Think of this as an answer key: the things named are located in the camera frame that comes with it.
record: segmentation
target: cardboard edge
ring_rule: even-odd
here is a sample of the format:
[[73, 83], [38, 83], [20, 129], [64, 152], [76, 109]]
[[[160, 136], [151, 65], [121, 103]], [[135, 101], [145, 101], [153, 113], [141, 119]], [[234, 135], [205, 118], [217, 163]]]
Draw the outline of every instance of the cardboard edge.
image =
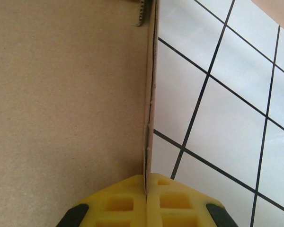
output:
[[144, 155], [143, 175], [144, 189], [147, 195], [149, 191], [149, 176], [151, 173], [151, 154], [153, 141], [154, 104], [155, 104], [155, 81], [158, 45], [158, 18], [159, 0], [153, 0], [149, 19], [148, 54], [147, 54], [147, 79], [145, 94], [145, 125], [144, 125]]

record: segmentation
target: white tiled surface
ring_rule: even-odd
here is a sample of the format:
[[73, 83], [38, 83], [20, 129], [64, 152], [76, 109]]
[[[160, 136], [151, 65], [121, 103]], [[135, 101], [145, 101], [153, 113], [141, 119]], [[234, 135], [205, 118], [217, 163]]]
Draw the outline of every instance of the white tiled surface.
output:
[[266, 113], [272, 66], [227, 28], [211, 74]]
[[278, 24], [253, 2], [236, 0], [228, 25], [269, 59], [274, 59]]
[[183, 154], [175, 180], [223, 201], [236, 223], [240, 227], [249, 227], [254, 196], [247, 189], [186, 153]]
[[[231, 1], [200, 3], [225, 20]], [[193, 0], [161, 1], [160, 16], [160, 38], [208, 70], [223, 24]], [[274, 59], [278, 25], [251, 1], [236, 0], [228, 25]], [[278, 47], [276, 63], [284, 70], [283, 29]], [[186, 149], [206, 160], [184, 152], [175, 179], [220, 200], [240, 227], [251, 223], [272, 68], [226, 28], [211, 71], [223, 86], [210, 77], [198, 105], [205, 74], [163, 43], [158, 48], [155, 129], [181, 145], [198, 106]], [[267, 121], [259, 192], [282, 210], [258, 196], [253, 226], [284, 227], [284, 73], [277, 67], [269, 117], [281, 127]], [[152, 171], [171, 176], [180, 149], [157, 135], [153, 145]]]
[[209, 79], [187, 148], [251, 187], [265, 118]]
[[158, 44], [155, 129], [182, 144], [205, 74]]
[[268, 122], [259, 192], [284, 206], [284, 131]]

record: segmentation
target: torn cardboard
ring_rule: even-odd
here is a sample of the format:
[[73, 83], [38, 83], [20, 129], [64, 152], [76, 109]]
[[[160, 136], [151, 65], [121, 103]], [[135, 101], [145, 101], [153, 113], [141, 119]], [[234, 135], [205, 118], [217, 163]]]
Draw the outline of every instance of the torn cardboard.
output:
[[139, 1], [0, 0], [0, 227], [147, 177], [157, 4], [137, 28]]

